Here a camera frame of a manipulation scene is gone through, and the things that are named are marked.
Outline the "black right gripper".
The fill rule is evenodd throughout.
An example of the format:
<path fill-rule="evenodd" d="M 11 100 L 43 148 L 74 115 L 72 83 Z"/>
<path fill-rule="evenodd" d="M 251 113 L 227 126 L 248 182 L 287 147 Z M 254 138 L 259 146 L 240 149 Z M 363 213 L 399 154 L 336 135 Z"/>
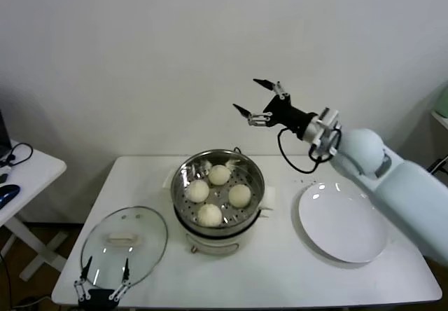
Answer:
<path fill-rule="evenodd" d="M 266 79 L 254 78 L 253 81 L 276 96 L 265 107 L 264 113 L 252 113 L 249 110 L 233 104 L 238 112 L 247 119 L 250 126 L 273 127 L 283 125 L 285 130 L 291 131 L 297 139 L 304 140 L 305 131 L 311 121 L 317 116 L 314 112 L 305 113 L 291 104 L 291 97 L 280 81 L 273 83 Z"/>

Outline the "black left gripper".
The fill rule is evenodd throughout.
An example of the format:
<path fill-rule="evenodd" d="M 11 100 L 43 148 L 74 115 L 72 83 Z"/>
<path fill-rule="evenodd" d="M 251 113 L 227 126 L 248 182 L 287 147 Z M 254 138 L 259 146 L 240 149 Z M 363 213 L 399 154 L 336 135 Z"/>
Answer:
<path fill-rule="evenodd" d="M 87 282 L 91 263 L 92 256 L 89 257 L 87 264 L 81 268 L 80 277 L 73 283 L 78 297 L 78 307 L 118 307 L 119 302 L 116 300 L 120 300 L 130 288 L 129 259 L 126 258 L 121 284 L 115 290 L 89 289 L 86 291 L 84 284 Z"/>

